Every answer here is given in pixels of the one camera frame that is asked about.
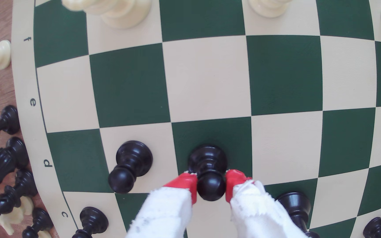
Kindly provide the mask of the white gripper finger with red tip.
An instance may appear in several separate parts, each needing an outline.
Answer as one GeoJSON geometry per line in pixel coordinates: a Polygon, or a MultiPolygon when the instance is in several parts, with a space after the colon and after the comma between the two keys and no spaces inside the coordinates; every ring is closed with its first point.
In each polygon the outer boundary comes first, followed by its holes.
{"type": "Polygon", "coordinates": [[[197,174],[183,172],[149,193],[126,238],[182,238],[197,201],[197,174]]]}
{"type": "Polygon", "coordinates": [[[238,238],[307,238],[261,181],[237,169],[226,171],[226,201],[238,238]]]}

